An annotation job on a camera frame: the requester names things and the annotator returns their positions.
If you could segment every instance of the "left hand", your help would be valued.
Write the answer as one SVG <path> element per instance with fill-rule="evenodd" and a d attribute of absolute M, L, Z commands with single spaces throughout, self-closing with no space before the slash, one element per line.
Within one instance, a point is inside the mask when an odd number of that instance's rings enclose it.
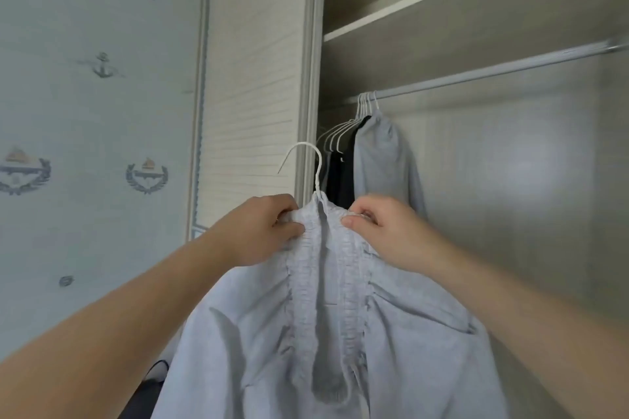
<path fill-rule="evenodd" d="M 277 252 L 289 239 L 304 233 L 297 222 L 279 224 L 284 212 L 298 209 L 290 194 L 252 197 L 216 222 L 203 236 L 224 257 L 227 266 L 261 263 Z"/>

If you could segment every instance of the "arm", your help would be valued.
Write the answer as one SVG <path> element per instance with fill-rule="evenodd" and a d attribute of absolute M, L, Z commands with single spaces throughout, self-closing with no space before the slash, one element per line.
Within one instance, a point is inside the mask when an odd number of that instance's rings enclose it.
<path fill-rule="evenodd" d="M 390 264 L 441 284 L 577 419 L 629 417 L 629 330 L 525 285 L 445 240 L 413 210 L 359 198 L 343 224 Z"/>
<path fill-rule="evenodd" d="M 262 262 L 301 224 L 289 195 L 249 199 L 204 235 L 0 364 L 0 416 L 114 419 L 177 328 L 231 267 Z"/>

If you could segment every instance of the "laurel wreath emblem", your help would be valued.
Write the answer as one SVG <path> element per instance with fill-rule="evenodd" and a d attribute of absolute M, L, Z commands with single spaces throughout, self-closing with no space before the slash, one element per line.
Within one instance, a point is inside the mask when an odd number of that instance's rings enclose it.
<path fill-rule="evenodd" d="M 21 186 L 18 186 L 18 187 L 12 187 L 0 181 L 0 192 L 8 192 L 10 196 L 12 195 L 20 196 L 25 192 L 35 191 L 39 189 L 40 187 L 42 187 L 45 183 L 50 181 L 50 175 L 52 172 L 50 161 L 47 161 L 46 159 L 40 159 L 39 161 L 42 165 L 42 169 L 40 170 L 39 175 L 35 179 L 33 179 L 27 184 L 22 184 Z"/>
<path fill-rule="evenodd" d="M 156 185 L 146 188 L 135 180 L 135 177 L 133 176 L 134 167 L 135 167 L 135 164 L 129 164 L 127 166 L 125 177 L 126 177 L 126 182 L 136 191 L 139 191 L 144 194 L 152 194 L 154 192 L 159 191 L 168 182 L 168 169 L 162 166 L 162 176 L 161 176 L 160 181 Z"/>

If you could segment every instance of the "right hand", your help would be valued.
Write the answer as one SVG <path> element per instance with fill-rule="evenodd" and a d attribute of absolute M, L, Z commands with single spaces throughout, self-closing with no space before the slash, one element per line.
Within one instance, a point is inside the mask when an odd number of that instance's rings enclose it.
<path fill-rule="evenodd" d="M 358 198 L 350 211 L 373 222 L 350 215 L 343 217 L 343 226 L 359 234 L 383 260 L 399 269 L 429 275 L 431 260 L 453 247 L 413 209 L 394 198 L 366 195 Z"/>

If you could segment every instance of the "wallpaper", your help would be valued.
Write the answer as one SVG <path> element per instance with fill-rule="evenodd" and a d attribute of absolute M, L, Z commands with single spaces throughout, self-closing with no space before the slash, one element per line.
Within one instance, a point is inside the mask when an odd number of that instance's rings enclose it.
<path fill-rule="evenodd" d="M 0 0 L 0 358 L 185 239 L 200 0 Z"/>

